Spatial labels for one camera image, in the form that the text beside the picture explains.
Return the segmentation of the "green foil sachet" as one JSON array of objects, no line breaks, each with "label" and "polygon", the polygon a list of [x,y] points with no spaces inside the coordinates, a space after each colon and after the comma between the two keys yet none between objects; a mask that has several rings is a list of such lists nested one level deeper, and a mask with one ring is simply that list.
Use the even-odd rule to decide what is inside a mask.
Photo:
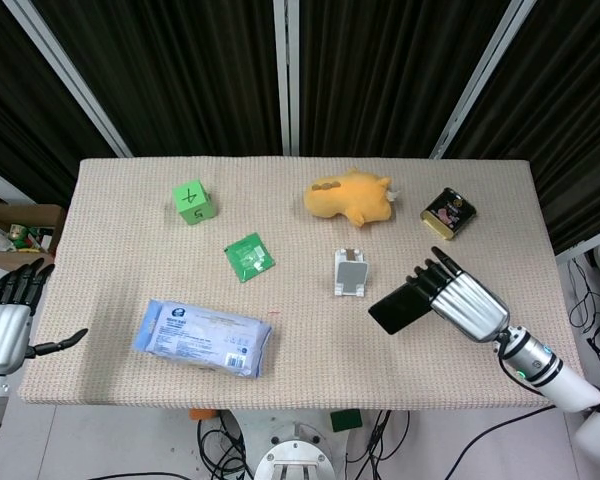
[{"label": "green foil sachet", "polygon": [[245,283],[275,265],[258,233],[252,233],[228,245],[224,253],[238,280]]}]

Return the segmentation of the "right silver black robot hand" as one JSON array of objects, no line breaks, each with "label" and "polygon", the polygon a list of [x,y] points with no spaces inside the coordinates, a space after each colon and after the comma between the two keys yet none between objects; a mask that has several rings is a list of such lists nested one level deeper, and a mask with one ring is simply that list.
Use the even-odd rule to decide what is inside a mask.
[{"label": "right silver black robot hand", "polygon": [[505,303],[451,256],[437,246],[431,248],[436,260],[427,258],[425,267],[416,266],[407,285],[433,311],[477,343],[494,341],[510,321]]}]

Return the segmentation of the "black smartphone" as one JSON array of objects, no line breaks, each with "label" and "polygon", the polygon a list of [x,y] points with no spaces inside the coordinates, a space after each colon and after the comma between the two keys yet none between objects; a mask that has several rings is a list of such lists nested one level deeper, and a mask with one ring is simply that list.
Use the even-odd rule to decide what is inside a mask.
[{"label": "black smartphone", "polygon": [[431,311],[431,299],[424,290],[405,283],[380,301],[368,313],[389,335],[394,335]]}]

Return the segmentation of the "cardboard box with clutter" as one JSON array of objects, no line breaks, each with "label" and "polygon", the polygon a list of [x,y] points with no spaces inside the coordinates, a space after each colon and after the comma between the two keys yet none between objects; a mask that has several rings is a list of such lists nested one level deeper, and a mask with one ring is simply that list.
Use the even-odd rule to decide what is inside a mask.
[{"label": "cardboard box with clutter", "polygon": [[0,199],[0,229],[6,233],[13,224],[24,227],[42,227],[51,231],[50,240],[41,242],[41,251],[39,252],[0,252],[0,268],[15,270],[26,263],[33,263],[38,258],[44,260],[44,266],[53,264],[65,220],[66,211],[57,205],[11,205]]}]

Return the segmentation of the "aluminium frame beam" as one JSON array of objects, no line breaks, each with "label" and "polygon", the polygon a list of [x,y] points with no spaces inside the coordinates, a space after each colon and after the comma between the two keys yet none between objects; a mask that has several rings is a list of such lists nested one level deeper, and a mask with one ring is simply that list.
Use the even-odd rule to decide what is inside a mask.
[{"label": "aluminium frame beam", "polygon": [[1,0],[104,141],[119,158],[134,156],[122,135],[31,0]]},{"label": "aluminium frame beam", "polygon": [[512,44],[538,0],[509,0],[490,40],[474,67],[459,99],[445,123],[430,159],[440,160],[456,138],[485,86],[491,79],[508,48]]},{"label": "aluminium frame beam", "polygon": [[300,0],[272,0],[282,151],[300,155]]}]

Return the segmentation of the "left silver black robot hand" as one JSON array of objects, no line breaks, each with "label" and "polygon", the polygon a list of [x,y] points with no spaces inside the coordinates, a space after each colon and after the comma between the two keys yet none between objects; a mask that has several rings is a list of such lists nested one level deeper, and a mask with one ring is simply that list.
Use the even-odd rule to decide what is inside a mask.
[{"label": "left silver black robot hand", "polygon": [[59,342],[30,343],[32,319],[54,268],[39,258],[0,278],[0,376],[16,372],[28,359],[71,348],[88,333],[83,328]]}]

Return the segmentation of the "white phone stand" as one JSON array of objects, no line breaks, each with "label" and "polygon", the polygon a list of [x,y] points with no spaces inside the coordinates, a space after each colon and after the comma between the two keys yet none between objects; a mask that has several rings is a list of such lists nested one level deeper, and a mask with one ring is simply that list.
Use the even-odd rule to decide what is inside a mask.
[{"label": "white phone stand", "polygon": [[364,297],[369,264],[361,249],[341,248],[334,253],[334,295]]}]

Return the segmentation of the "blue wet wipes pack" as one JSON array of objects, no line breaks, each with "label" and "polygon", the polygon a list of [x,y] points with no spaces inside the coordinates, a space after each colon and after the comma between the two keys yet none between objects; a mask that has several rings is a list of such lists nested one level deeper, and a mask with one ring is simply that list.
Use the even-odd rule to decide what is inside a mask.
[{"label": "blue wet wipes pack", "polygon": [[152,300],[133,349],[243,378],[261,374],[273,327],[259,319]]}]

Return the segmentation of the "black pleated curtain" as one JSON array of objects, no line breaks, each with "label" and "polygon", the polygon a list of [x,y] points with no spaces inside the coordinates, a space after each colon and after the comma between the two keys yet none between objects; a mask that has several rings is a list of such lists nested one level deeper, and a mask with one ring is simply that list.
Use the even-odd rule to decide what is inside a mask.
[{"label": "black pleated curtain", "polygon": [[[135,156],[283,150],[273,0],[31,0]],[[429,156],[510,0],[300,0],[299,152]],[[113,148],[0,0],[0,176],[68,205]],[[524,159],[552,246],[600,231],[600,0],[536,0],[445,151]]]}]

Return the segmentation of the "dark green block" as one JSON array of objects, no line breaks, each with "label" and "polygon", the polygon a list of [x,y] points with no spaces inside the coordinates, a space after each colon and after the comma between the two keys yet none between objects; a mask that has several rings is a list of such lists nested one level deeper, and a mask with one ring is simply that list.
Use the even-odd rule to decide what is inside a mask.
[{"label": "dark green block", "polygon": [[329,416],[334,433],[348,431],[363,426],[362,414],[359,409],[332,411]]}]

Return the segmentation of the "orange plush toy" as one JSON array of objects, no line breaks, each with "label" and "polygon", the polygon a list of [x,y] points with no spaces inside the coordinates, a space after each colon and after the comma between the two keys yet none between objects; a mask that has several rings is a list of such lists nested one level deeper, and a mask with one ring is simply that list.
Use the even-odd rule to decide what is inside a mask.
[{"label": "orange plush toy", "polygon": [[344,174],[314,180],[304,191],[303,203],[315,217],[344,216],[357,228],[390,219],[395,195],[392,178],[350,169]]}]

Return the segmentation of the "green numbered foam cube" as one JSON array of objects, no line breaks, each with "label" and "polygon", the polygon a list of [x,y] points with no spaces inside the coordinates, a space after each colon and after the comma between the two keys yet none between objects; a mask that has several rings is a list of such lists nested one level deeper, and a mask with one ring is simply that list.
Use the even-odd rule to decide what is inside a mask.
[{"label": "green numbered foam cube", "polygon": [[216,216],[216,207],[199,179],[172,189],[177,213],[188,225],[195,225]]}]

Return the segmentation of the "white frame bar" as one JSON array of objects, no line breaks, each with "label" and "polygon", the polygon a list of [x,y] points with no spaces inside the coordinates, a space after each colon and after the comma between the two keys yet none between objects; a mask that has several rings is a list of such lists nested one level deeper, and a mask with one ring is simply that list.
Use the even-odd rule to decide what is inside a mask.
[{"label": "white frame bar", "polygon": [[555,256],[556,263],[562,265],[600,245],[600,233],[581,241]]}]

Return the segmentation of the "black gold tin can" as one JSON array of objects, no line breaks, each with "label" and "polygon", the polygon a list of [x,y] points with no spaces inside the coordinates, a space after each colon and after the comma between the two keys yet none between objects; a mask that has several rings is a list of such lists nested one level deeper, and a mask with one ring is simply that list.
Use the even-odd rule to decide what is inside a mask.
[{"label": "black gold tin can", "polygon": [[476,208],[450,187],[420,213],[421,221],[445,240],[452,240],[476,216]]}]

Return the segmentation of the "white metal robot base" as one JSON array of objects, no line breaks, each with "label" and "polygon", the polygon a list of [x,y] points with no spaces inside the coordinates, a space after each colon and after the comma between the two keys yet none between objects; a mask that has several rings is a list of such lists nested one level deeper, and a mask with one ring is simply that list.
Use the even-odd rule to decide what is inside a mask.
[{"label": "white metal robot base", "polygon": [[334,433],[319,409],[231,411],[252,480],[345,480],[349,433]]}]

